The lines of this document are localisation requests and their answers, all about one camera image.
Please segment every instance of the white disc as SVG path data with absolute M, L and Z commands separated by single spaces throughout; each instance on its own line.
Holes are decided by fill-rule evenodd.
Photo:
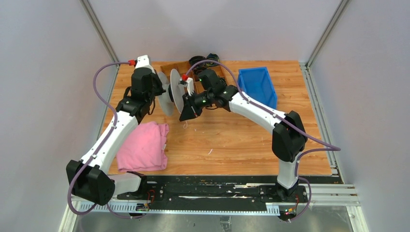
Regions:
M 184 86 L 179 84 L 179 80 L 181 76 L 179 75 L 176 69 L 171 70 L 171 91 L 172 97 L 174 98 L 174 103 L 176 105 L 177 110 L 179 113 L 182 112 L 184 108 L 184 100 L 182 96 L 185 94 Z
M 165 93 L 158 96 L 158 101 L 160 102 L 161 109 L 165 113 L 165 115 L 171 116 L 174 112 L 174 103 L 171 101 L 171 98 L 169 97 L 169 81 L 163 72 L 159 72 L 158 77 L 162 82 L 162 88 L 166 91 Z

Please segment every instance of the pink towel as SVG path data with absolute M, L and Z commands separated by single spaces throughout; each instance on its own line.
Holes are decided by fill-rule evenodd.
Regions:
M 164 149 L 168 124 L 142 123 L 131 132 L 117 153 L 118 171 L 156 171 L 166 168 Z

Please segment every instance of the wooden crate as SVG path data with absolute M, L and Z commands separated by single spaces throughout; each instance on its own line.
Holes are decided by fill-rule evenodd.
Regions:
M 185 74 L 188 71 L 188 69 L 190 69 L 190 67 L 191 67 L 191 65 L 188 61 L 177 62 L 177 63 L 161 66 L 161 72 L 163 72 L 169 80 L 172 69 L 176 69 L 178 71 L 179 75 L 182 76 L 183 74 Z M 215 73 L 219 77 L 223 78 L 226 81 L 225 73 L 224 73 L 223 68 L 221 66 L 218 65 L 218 66 L 215 66 L 215 67 L 210 67 L 209 69 L 214 70 Z M 201 93 L 201 92 L 204 91 L 204 88 L 202 87 L 201 82 L 198 80 L 198 77 L 195 74 L 193 74 L 192 71 L 188 74 L 188 77 L 191 77 L 192 79 L 194 79 L 195 92 Z

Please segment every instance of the perforated metal strip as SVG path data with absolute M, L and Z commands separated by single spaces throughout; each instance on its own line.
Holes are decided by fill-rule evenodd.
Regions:
M 111 202 L 111 209 L 116 213 L 144 213 L 144 214 L 202 214 L 202 215 L 255 215 L 255 216 L 279 216 L 279 206 L 267 205 L 266 211 L 217 211 L 217 210 L 159 210 L 136 211 L 138 203 L 135 202 Z M 93 206 L 92 202 L 81 202 L 80 211 L 86 211 Z M 108 212 L 106 205 L 97 205 L 93 212 Z

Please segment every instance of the gray floor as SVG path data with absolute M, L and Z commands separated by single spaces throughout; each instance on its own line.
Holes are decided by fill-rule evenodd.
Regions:
M 292 224 L 271 216 L 147 215 L 119 219 L 110 213 L 78 217 L 75 232 L 352 232 L 344 206 L 316 206 Z

